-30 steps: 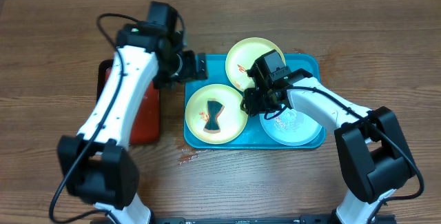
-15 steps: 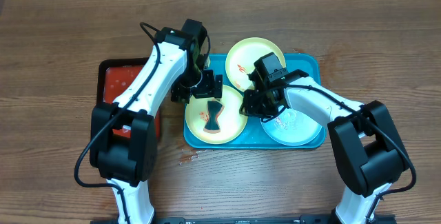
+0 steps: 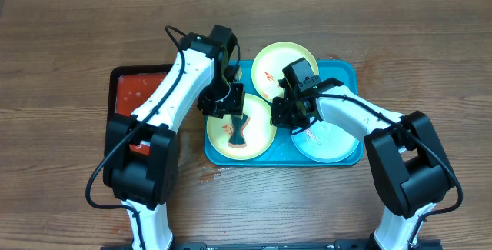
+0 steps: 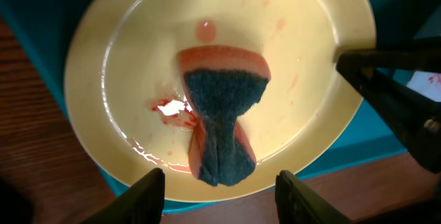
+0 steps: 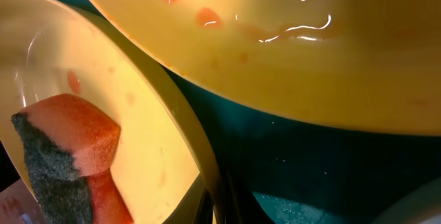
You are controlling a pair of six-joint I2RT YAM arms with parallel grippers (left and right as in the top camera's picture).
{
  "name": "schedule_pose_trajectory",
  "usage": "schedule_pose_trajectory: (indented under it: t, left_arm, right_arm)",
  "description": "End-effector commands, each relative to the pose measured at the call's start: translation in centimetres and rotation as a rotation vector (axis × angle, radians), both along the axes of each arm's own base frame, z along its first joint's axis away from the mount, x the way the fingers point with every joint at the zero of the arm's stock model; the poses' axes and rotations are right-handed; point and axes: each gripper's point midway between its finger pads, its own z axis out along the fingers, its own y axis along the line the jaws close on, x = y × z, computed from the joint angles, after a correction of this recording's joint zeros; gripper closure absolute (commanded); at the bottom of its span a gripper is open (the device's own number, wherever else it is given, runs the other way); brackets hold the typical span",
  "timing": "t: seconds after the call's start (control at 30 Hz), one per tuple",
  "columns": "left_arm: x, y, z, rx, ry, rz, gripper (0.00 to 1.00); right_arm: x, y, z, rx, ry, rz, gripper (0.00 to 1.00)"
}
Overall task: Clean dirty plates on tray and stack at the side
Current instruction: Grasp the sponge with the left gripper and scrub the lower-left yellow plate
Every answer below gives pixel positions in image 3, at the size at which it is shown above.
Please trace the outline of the green plate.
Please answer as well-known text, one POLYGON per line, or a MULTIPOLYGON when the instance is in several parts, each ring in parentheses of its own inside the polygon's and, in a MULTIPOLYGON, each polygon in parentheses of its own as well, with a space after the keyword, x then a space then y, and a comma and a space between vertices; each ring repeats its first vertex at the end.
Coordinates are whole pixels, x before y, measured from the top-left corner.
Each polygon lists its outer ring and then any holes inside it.
POLYGON ((256 158, 268 150, 274 141, 277 128, 270 123, 271 106, 265 100, 247 93, 244 99, 243 114, 250 117, 243 131, 247 143, 244 148, 228 146, 232 115, 225 115, 223 118, 208 117, 207 119, 208 140, 213 148, 226 158, 239 161, 256 158))
POLYGON ((254 88, 267 102, 275 97, 283 97, 284 89, 279 79, 284 78, 282 69, 304 58, 315 74, 319 74, 314 56, 303 46, 293 42, 276 42, 262 49, 255 57, 251 69, 254 88))

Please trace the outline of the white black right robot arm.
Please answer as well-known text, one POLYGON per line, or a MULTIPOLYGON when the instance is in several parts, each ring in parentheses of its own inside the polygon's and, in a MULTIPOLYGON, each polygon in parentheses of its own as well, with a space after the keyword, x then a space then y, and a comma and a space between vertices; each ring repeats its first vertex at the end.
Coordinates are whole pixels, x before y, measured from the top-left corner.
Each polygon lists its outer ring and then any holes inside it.
POLYGON ((335 78, 304 82, 283 78, 284 96, 274 98, 271 122, 297 134, 316 121, 342 128, 364 143, 371 174, 385 210, 367 244, 369 249, 424 249, 417 234, 437 210, 436 204, 455 188, 463 190, 430 119, 422 112, 402 115, 355 95, 335 78))

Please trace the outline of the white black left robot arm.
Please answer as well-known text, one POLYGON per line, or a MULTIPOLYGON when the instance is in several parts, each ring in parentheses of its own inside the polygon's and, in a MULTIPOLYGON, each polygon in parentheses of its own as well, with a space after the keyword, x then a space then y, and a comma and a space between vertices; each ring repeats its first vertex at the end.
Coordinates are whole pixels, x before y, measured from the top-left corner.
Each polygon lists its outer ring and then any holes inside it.
POLYGON ((183 35, 175 63, 153 94, 130 115, 108 121, 97 171, 121 200, 134 234, 129 249, 170 249, 166 201, 178 178, 178 129, 193 104, 206 116, 241 115, 245 91, 235 82, 239 49, 233 31, 216 25, 210 35, 183 35))

